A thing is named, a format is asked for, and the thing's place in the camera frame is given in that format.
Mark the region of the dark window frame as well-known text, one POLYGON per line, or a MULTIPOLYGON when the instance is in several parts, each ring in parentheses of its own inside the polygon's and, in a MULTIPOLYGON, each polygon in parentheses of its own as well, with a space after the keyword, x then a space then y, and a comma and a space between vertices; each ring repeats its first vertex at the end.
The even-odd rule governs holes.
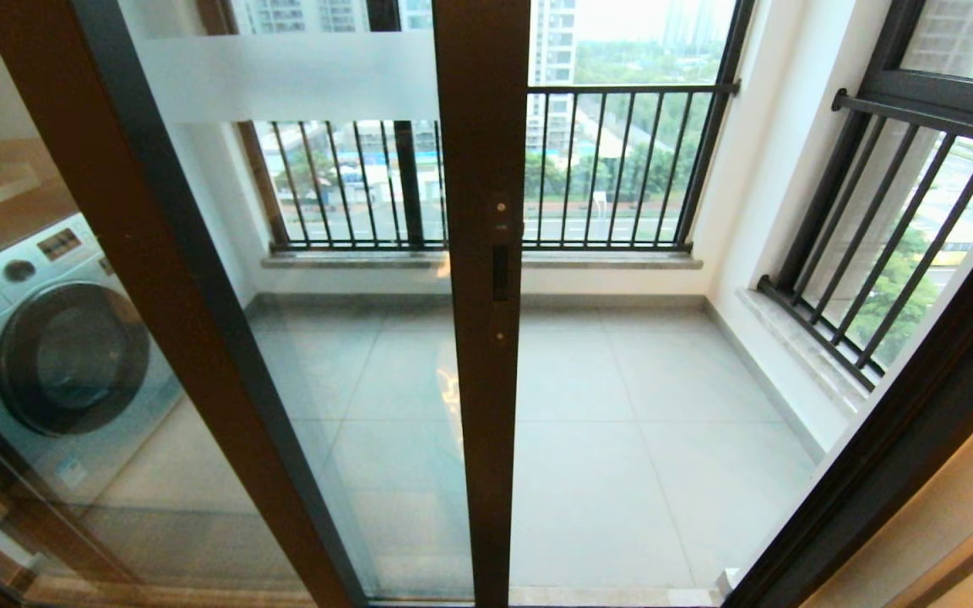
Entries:
POLYGON ((803 216, 796 237, 781 270, 772 279, 777 291, 799 296, 813 274, 816 258, 827 247, 834 222, 845 201, 838 203, 843 181, 848 176, 854 154, 860 149, 862 135, 870 116, 888 109, 901 121, 919 120, 929 128, 958 128, 973 138, 973 77, 947 66, 915 67, 912 58, 914 39, 929 17, 924 15, 931 3, 956 5, 953 14, 933 16, 943 27, 973 27, 973 16, 965 8, 973 0, 889 0, 875 51, 855 96, 845 91, 835 94, 834 111, 852 104, 840 135, 826 155, 821 181, 803 216))
MULTIPOLYGON (((518 1, 530 17, 525 249, 690 251, 756 0, 518 1)), ((448 246, 439 121, 238 128, 275 252, 448 246)))

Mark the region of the grey stone window sill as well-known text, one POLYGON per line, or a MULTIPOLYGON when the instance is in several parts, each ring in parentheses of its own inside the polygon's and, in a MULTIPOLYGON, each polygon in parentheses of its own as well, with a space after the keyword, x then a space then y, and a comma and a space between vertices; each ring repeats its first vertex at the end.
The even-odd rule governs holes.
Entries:
POLYGON ((838 411, 845 416, 857 415, 869 390, 834 360, 833 354, 808 332, 808 326, 803 326, 791 315, 791 309, 782 307, 771 296, 757 290, 738 288, 735 296, 791 354, 838 411))
MULTIPOLYGON (((442 269, 448 251, 408 252, 358 250, 356 252, 297 252, 263 258, 264 269, 442 269)), ((522 254, 526 269, 575 270, 700 270, 704 262, 679 252, 607 252, 576 250, 528 251, 522 254)))

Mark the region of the sliding glass door brown frame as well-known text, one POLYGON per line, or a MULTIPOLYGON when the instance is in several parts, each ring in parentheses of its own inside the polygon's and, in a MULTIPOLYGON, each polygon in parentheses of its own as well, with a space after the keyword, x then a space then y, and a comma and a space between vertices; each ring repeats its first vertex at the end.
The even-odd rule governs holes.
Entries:
POLYGON ((119 0, 206 230, 292 420, 366 608, 510 608, 520 47, 476 43, 528 9, 352 0, 119 0), (264 269, 239 124, 437 120, 442 269, 264 269))

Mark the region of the black window guard railing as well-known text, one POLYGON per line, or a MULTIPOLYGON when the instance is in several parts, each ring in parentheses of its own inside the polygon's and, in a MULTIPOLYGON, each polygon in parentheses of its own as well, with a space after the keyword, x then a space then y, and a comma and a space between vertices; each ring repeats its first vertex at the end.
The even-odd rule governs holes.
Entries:
POLYGON ((761 291, 865 388, 973 251, 973 114, 839 91, 810 208, 761 291))
MULTIPOLYGON (((518 209, 530 251, 688 252, 738 82, 528 88, 518 209)), ((247 121, 269 250, 447 250, 439 121, 247 121)))

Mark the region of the white front-load washing machine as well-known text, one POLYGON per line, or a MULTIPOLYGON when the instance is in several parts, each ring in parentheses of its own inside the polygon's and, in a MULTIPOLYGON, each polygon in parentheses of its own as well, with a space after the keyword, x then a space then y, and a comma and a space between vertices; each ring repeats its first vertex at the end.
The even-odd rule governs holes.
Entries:
POLYGON ((0 251, 0 458, 88 507, 182 397, 83 215, 0 251))

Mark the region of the dark brown door jamb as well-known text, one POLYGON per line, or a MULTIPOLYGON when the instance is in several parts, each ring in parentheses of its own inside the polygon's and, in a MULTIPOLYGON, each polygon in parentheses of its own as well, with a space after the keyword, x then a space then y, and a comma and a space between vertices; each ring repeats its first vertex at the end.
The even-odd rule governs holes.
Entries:
POLYGON ((973 434, 973 267, 721 608, 799 608, 973 434))

